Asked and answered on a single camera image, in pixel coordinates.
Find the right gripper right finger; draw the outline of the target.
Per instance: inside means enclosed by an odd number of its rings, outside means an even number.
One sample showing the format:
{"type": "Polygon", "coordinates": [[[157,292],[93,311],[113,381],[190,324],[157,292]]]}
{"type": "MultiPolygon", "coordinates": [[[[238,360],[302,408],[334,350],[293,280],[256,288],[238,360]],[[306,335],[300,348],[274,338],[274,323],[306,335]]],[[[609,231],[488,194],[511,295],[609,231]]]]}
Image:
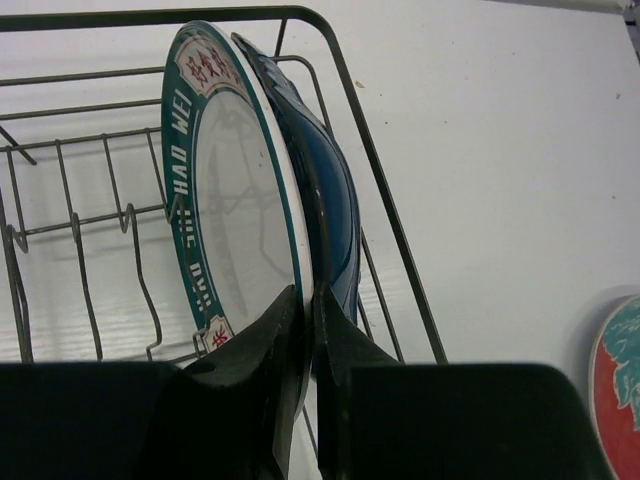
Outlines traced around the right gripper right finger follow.
{"type": "Polygon", "coordinates": [[[351,467],[351,372],[360,367],[396,366],[398,361],[350,321],[324,282],[312,299],[317,388],[317,462],[324,479],[349,479],[351,467]]]}

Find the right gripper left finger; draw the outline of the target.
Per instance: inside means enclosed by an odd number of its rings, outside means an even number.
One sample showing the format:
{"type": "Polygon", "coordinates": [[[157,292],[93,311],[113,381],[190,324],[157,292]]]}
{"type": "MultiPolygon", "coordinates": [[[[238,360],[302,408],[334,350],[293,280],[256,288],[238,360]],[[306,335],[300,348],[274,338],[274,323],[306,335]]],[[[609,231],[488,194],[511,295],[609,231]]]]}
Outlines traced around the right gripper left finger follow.
{"type": "Polygon", "coordinates": [[[298,303],[284,287],[259,319],[176,375],[177,479],[284,479],[298,403],[298,303]]]}

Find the dark blue plate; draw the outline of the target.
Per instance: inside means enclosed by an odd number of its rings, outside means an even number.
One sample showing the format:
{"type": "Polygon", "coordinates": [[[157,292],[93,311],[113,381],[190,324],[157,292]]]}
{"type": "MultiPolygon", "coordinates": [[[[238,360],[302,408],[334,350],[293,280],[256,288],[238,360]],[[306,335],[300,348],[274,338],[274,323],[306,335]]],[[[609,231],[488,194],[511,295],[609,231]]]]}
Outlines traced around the dark blue plate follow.
{"type": "Polygon", "coordinates": [[[346,318],[356,323],[361,219],[346,158],[277,63],[242,35],[231,38],[262,85],[289,153],[304,208],[314,280],[328,284],[346,318]]]}

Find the white plate teal lettered rim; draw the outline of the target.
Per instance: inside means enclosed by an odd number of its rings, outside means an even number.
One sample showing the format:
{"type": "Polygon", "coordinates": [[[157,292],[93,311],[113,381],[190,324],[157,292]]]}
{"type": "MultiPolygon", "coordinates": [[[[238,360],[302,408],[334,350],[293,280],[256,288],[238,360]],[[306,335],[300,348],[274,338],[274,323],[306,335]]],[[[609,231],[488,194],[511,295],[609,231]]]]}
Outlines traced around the white plate teal lettered rim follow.
{"type": "Polygon", "coordinates": [[[286,287],[308,311],[310,244],[283,135],[248,60],[211,23],[185,24],[171,44],[161,143],[195,344],[226,344],[286,287]]]}

